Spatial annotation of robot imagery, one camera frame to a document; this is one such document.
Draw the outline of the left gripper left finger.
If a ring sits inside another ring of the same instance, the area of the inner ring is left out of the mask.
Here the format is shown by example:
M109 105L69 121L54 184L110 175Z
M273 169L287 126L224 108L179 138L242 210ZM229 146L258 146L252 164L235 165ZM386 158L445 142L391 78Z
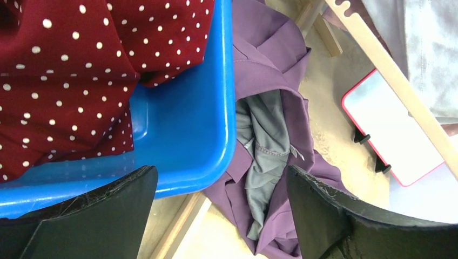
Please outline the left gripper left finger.
M1 219L1 258L136 258L158 172L141 167L61 203Z

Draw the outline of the wooden hanger with shirt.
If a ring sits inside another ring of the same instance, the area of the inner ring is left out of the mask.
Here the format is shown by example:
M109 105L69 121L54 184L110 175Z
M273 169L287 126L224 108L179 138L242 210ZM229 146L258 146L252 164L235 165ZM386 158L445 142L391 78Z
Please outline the wooden hanger with shirt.
M411 113L424 134L442 156L450 171L457 178L457 150L449 141L448 135L426 105L415 94L408 79L403 75L395 61L360 15L357 13L346 13L351 7L351 2L326 0L326 3L357 41L408 112Z

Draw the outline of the red polka dot skirt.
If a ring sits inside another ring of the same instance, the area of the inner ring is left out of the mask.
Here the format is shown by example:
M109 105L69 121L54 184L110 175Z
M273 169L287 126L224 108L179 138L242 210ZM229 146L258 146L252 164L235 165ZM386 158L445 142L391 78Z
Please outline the red polka dot skirt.
M214 1L1 1L1 183L134 148L129 100L203 62Z

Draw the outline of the purple shirt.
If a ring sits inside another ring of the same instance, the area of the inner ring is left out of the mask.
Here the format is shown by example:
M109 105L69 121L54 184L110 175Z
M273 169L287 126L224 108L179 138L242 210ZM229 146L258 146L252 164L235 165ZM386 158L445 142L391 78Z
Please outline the purple shirt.
M300 29L264 1L233 1L237 145L223 176L204 194L236 226L254 254L320 258L339 239L315 206L293 222L286 186L289 165L345 190L338 168L313 146L308 100L299 93L310 48Z

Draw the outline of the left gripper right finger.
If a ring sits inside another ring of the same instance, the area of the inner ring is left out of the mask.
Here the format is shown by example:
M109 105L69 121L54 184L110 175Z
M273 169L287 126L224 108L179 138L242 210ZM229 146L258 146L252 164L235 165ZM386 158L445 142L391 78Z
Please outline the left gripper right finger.
M457 225L398 214L289 166L287 192L303 258L457 258Z

